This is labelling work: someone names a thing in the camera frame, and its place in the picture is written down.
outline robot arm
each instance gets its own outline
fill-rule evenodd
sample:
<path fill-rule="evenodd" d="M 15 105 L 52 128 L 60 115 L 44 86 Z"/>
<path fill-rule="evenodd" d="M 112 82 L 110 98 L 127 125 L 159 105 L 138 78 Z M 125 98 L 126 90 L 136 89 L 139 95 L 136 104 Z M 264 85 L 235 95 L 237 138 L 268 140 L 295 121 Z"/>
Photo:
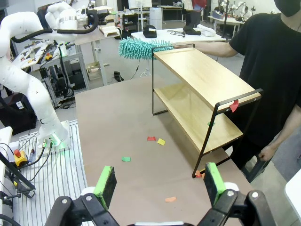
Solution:
<path fill-rule="evenodd" d="M 62 31 L 77 29 L 76 10 L 71 8 L 66 2 L 49 6 L 46 20 L 53 29 Z M 42 83 L 33 76 L 25 73 L 20 68 L 14 66 L 6 57 L 9 51 L 10 39 L 16 35 L 34 35 L 39 39 L 73 41 L 75 34 L 57 33 L 55 31 L 41 32 L 43 27 L 38 16 L 33 12 L 20 12 L 11 14 L 2 20 L 0 26 L 0 83 L 14 92 L 25 94 L 34 109 L 37 118 L 41 123 L 38 141 L 42 144 L 43 139 L 51 138 L 54 145 L 58 146 L 67 136 L 67 129 L 59 121 L 47 90 Z"/>

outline slotted metal plate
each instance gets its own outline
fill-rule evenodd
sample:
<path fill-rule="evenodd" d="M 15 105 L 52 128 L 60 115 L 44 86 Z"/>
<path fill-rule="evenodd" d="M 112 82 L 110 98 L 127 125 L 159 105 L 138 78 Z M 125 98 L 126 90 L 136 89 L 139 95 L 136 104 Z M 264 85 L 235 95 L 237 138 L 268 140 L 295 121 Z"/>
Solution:
<path fill-rule="evenodd" d="M 59 196 L 69 196 L 73 200 L 80 196 L 87 187 L 87 181 L 82 161 L 77 120 L 69 122 L 71 147 L 52 150 L 46 164 L 42 167 L 32 183 L 36 187 L 35 195 L 29 199 L 25 195 L 14 199 L 14 220 L 22 226 L 43 226 L 47 216 Z M 32 133 L 19 139 L 21 147 L 29 157 L 32 149 L 36 150 L 37 133 Z M 28 179 L 32 179 L 46 160 L 45 150 L 38 163 L 21 170 Z"/>

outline red button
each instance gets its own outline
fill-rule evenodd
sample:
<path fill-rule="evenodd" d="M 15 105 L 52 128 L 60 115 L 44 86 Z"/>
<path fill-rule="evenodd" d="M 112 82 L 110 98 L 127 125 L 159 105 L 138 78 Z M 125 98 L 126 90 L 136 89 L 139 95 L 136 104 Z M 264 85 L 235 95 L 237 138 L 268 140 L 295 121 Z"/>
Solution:
<path fill-rule="evenodd" d="M 15 156 L 17 156 L 18 158 L 21 157 L 21 153 L 19 152 L 19 149 L 14 150 L 14 154 L 15 154 Z"/>

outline shelf board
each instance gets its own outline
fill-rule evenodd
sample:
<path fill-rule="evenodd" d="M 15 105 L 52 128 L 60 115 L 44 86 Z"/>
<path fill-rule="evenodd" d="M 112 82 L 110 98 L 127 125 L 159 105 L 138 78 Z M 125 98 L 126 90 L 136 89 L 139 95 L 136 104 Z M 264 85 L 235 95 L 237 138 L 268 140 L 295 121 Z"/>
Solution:
<path fill-rule="evenodd" d="M 195 48 L 159 51 L 154 55 L 185 84 L 188 84 L 211 110 L 218 102 L 254 91 L 233 72 Z M 260 96 L 256 93 L 240 99 L 239 103 Z M 220 106 L 219 110 L 229 107 L 230 104 L 232 103 Z"/>
<path fill-rule="evenodd" d="M 200 152 L 211 120 L 212 110 L 184 83 L 154 89 L 174 119 Z M 204 153 L 235 140 L 243 133 L 223 113 L 215 118 Z"/>

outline black face mask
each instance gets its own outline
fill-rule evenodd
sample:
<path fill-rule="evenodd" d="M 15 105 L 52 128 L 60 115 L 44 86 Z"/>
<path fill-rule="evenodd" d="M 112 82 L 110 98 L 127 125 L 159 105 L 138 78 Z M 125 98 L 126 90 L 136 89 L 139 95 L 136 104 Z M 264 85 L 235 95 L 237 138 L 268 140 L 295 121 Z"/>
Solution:
<path fill-rule="evenodd" d="M 290 17 L 298 13 L 300 0 L 274 0 L 277 8 L 286 16 Z"/>

